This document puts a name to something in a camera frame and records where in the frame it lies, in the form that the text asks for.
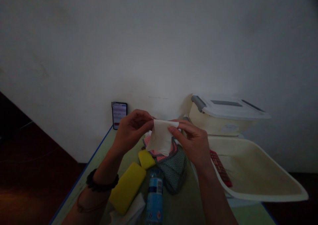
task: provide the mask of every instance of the pink cloth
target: pink cloth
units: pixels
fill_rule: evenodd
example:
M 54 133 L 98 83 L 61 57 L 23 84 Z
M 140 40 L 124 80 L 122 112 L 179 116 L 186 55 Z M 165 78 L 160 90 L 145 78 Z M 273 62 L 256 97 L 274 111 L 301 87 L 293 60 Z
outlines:
M 146 146 L 148 145 L 148 143 L 149 143 L 149 141 L 150 141 L 150 137 L 151 137 L 151 136 L 147 136 L 147 137 L 145 137 L 145 139 L 144 139 Z M 171 143 L 171 148 L 170 148 L 169 155 L 171 154 L 172 151 L 177 151 L 177 146 Z M 158 155 L 158 154 L 159 154 L 158 152 L 156 152 L 156 151 L 154 151 L 154 150 L 151 150 L 150 152 L 151 152 L 153 155 Z M 159 162 L 159 161 L 161 161 L 162 159 L 166 158 L 166 156 L 157 156 L 156 158 L 157 158 L 157 161 Z

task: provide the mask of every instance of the wooden floor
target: wooden floor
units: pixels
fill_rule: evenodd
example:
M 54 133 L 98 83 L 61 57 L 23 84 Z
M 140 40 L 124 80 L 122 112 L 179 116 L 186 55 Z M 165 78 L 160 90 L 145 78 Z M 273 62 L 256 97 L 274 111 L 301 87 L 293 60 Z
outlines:
M 85 166 L 34 123 L 0 145 L 0 161 L 0 224 L 48 224 Z M 265 203 L 268 211 L 278 224 L 318 224 L 318 175 L 292 176 L 305 187 L 309 200 Z

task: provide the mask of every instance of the box lid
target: box lid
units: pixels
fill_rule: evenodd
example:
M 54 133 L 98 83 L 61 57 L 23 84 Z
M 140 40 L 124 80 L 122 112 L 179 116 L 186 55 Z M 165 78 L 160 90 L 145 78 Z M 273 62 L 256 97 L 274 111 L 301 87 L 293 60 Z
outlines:
M 271 118 L 267 112 L 235 97 L 193 94 L 191 100 L 200 112 L 213 117 L 252 121 Z

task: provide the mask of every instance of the white plastic tray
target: white plastic tray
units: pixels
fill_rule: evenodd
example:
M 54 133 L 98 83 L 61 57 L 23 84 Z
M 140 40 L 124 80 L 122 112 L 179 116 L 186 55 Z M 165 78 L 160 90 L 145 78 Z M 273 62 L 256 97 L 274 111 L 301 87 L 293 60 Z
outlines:
M 231 196 L 264 202 L 308 199 L 301 184 L 254 142 L 218 136 L 209 136 L 208 139 L 210 149 L 219 155 L 232 181 L 233 187 L 228 188 L 217 173 L 224 190 Z

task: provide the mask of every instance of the table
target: table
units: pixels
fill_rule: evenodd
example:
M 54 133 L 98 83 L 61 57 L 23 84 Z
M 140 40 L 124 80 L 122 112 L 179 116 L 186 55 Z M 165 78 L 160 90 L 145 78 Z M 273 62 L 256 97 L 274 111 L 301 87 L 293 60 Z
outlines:
M 62 223 L 63 219 L 76 202 L 78 195 L 85 188 L 86 177 L 93 169 L 99 166 L 109 148 L 112 146 L 116 132 L 117 131 L 114 130 L 112 127 L 109 129 L 106 136 L 88 162 L 86 168 L 79 176 L 73 188 L 55 213 L 50 224 L 57 225 Z M 119 177 L 123 175 L 123 173 L 133 161 L 140 164 L 138 152 L 140 151 L 142 146 L 143 142 L 141 139 L 137 143 L 137 145 L 123 157 L 118 171 Z M 205 218 L 200 198 L 200 190 L 189 161 L 187 163 L 186 170 L 186 181 L 177 195 L 172 196 L 167 192 L 165 188 L 163 189 L 163 224 L 205 224 Z M 142 192 L 142 194 L 144 195 L 145 201 L 147 201 L 146 196 L 148 185 L 149 170 L 147 171 L 147 176 L 140 188 L 140 192 Z M 233 207 L 231 209 L 239 224 L 275 224 L 274 220 L 261 203 L 249 206 Z M 111 219 L 109 216 L 109 212 L 112 210 L 112 205 L 108 203 L 100 224 L 110 223 Z M 139 224 L 144 224 L 144 218 L 145 210 L 143 211 Z

